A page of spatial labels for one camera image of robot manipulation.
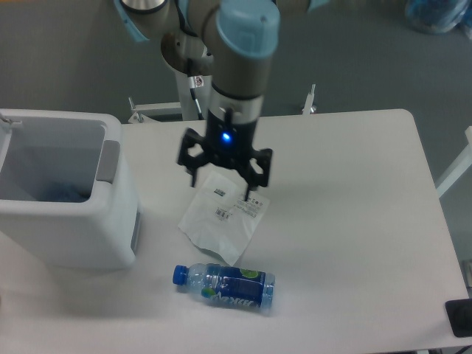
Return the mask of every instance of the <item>white plastic bin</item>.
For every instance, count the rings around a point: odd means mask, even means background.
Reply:
[[[0,113],[0,230],[46,263],[129,266],[141,210],[119,121],[105,114]]]

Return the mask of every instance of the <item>white plastic bag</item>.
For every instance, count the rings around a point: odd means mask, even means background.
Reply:
[[[269,200],[212,171],[178,224],[194,245],[218,253],[233,266],[246,249]]]

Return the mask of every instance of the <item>blue led light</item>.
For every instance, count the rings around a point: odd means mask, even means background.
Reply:
[[[221,139],[223,140],[224,143],[229,144],[232,141],[231,135],[228,133],[223,133],[221,134]]]

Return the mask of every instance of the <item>blue label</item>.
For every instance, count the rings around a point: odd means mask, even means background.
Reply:
[[[202,289],[203,297],[231,305],[260,307],[266,273],[220,265],[208,265],[206,271],[210,277],[218,276],[218,281],[214,287]]]

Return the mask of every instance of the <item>water bottle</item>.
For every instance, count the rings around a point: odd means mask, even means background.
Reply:
[[[210,301],[251,308],[270,308],[275,276],[219,264],[177,265],[173,283]]]
[[[470,0],[409,0],[405,15],[417,30],[446,33],[462,19]]]

